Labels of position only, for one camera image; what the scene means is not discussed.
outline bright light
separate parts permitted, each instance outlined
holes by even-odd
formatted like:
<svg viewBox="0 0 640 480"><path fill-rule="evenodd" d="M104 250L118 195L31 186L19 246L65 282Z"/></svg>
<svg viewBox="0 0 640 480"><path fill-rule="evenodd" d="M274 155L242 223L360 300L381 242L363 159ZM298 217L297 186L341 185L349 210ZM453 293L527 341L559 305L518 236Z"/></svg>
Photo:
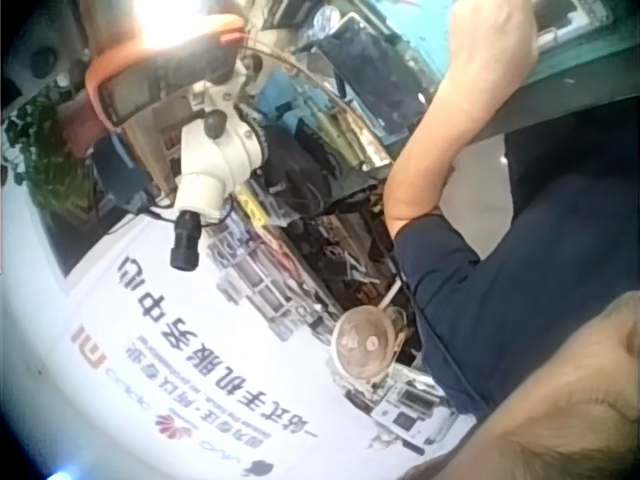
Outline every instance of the bright light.
<svg viewBox="0 0 640 480"><path fill-rule="evenodd" d="M134 9L150 48L169 48L190 40L203 30L206 16L201 0L135 0Z"/></svg>
<svg viewBox="0 0 640 480"><path fill-rule="evenodd" d="M72 480L71 475L66 472L58 472L51 475L47 480Z"/></svg>

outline floor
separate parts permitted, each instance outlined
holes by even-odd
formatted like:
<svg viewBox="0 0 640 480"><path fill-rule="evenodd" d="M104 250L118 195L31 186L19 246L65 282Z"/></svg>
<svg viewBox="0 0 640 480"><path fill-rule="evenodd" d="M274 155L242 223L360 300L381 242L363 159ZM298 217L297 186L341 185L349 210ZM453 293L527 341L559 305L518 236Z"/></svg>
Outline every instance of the floor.
<svg viewBox="0 0 640 480"><path fill-rule="evenodd" d="M489 255L509 229L513 206L504 137L467 147L454 162L442 211L481 258Z"/></svg>

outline navy blue shirt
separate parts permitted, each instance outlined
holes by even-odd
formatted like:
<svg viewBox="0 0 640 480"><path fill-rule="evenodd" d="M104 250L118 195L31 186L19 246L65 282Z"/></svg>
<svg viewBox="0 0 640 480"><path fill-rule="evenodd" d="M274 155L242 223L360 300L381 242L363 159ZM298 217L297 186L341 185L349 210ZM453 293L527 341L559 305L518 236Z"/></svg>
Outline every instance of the navy blue shirt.
<svg viewBox="0 0 640 480"><path fill-rule="evenodd" d="M640 288L638 101L507 136L514 219L485 260L441 215L396 236L423 361L486 414L585 322Z"/></svg>

